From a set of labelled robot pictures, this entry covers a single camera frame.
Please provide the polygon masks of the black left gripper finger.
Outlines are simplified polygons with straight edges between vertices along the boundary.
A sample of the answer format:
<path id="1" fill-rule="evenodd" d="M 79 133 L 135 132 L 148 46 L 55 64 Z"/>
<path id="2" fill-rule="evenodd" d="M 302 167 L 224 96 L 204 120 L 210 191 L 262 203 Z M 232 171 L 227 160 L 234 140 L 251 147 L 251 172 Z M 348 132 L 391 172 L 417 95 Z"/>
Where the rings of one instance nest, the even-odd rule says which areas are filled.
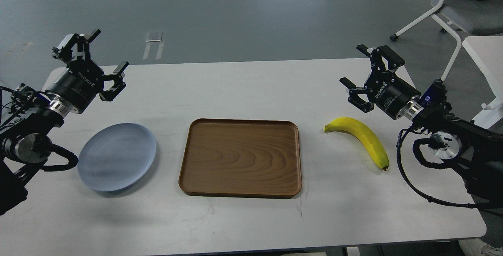
<path id="1" fill-rule="evenodd" d="M 90 43 L 100 33 L 100 29 L 95 29 L 90 35 L 76 33 L 66 35 L 57 47 L 52 48 L 52 57 L 63 62 L 90 61 Z"/>
<path id="2" fill-rule="evenodd" d="M 129 66 L 128 61 L 122 61 L 113 71 L 112 74 L 103 75 L 103 82 L 112 81 L 113 85 L 108 90 L 103 90 L 99 93 L 99 98 L 102 101 L 113 101 L 117 95 L 126 87 L 123 80 L 124 70 Z"/>

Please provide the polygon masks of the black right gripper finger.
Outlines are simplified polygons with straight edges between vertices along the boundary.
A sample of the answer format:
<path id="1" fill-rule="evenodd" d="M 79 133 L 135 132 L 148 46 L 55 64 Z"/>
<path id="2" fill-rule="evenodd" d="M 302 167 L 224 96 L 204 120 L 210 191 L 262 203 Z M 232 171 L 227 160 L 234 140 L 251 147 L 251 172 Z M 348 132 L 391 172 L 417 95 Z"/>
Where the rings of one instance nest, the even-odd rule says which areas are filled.
<path id="1" fill-rule="evenodd" d="M 350 81 L 347 77 L 342 77 L 340 79 L 341 84 L 345 86 L 348 89 L 348 94 L 349 97 L 347 99 L 348 102 L 350 102 L 352 105 L 357 107 L 360 111 L 363 111 L 364 113 L 370 112 L 374 109 L 375 104 L 363 100 L 360 95 L 363 94 L 370 94 L 370 91 L 372 89 L 367 88 L 367 87 L 357 87 L 352 81 Z"/>
<path id="2" fill-rule="evenodd" d="M 405 65 L 405 60 L 388 45 L 369 48 L 360 44 L 356 48 L 370 59 L 372 76 L 393 76 L 398 68 Z"/>

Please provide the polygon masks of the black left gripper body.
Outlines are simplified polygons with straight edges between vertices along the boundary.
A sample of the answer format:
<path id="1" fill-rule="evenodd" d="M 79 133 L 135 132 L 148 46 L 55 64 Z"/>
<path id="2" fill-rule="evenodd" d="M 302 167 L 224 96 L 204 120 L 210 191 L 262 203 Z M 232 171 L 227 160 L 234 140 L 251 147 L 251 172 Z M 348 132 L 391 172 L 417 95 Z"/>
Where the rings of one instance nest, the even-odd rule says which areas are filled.
<path id="1" fill-rule="evenodd" d="M 93 61 L 72 61 L 45 92 L 63 98 L 73 106 L 72 112 L 81 114 L 103 91 L 103 76 L 103 69 Z"/>

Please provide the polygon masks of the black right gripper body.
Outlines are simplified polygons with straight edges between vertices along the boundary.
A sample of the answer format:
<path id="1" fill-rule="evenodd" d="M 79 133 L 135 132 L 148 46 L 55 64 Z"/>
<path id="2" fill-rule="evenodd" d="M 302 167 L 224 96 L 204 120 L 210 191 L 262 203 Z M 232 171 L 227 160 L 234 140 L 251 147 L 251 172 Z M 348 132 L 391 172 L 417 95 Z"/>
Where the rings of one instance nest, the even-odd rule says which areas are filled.
<path id="1" fill-rule="evenodd" d="M 372 71 L 363 86 L 370 89 L 369 102 L 394 120 L 410 100 L 420 96 L 420 91 L 391 71 Z"/>

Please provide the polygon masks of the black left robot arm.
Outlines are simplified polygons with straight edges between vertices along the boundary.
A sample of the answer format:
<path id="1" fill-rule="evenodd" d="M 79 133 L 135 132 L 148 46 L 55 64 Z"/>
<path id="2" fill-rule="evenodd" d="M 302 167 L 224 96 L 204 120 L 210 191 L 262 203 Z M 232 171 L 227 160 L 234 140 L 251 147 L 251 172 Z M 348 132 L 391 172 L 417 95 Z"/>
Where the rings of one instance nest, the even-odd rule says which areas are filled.
<path id="1" fill-rule="evenodd" d="M 52 143 L 48 133 L 64 124 L 70 113 L 83 113 L 96 96 L 112 101 L 125 88 L 124 61 L 106 75 L 90 56 L 90 44 L 101 33 L 69 34 L 53 48 L 54 59 L 66 64 L 65 71 L 45 91 L 20 84 L 1 87 L 10 93 L 11 103 L 2 104 L 9 117 L 1 123 L 0 213 L 27 199 L 27 183 L 40 170 L 65 171 L 77 166 L 78 158 Z"/>

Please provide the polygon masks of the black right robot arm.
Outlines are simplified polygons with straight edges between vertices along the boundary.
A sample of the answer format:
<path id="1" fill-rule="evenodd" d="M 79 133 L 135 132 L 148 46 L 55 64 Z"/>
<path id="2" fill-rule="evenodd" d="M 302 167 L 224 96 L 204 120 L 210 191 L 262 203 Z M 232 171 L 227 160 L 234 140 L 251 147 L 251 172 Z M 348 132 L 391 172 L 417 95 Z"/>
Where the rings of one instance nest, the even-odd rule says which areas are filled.
<path id="1" fill-rule="evenodd" d="M 502 135 L 455 116 L 447 102 L 442 80 L 433 81 L 420 93 L 396 75 L 405 61 L 390 47 L 369 48 L 360 44 L 357 50 L 371 62 L 371 73 L 363 87 L 348 78 L 340 79 L 349 91 L 348 101 L 363 112 L 379 107 L 390 118 L 405 117 L 411 126 L 400 131 L 397 141 L 399 171 L 418 195 L 431 203 L 469 209 L 502 207 Z M 408 133 L 430 134 L 413 143 L 413 154 L 426 168 L 452 169 L 464 181 L 467 193 L 485 199 L 485 203 L 458 204 L 429 196 L 413 186 L 401 163 L 401 145 Z"/>

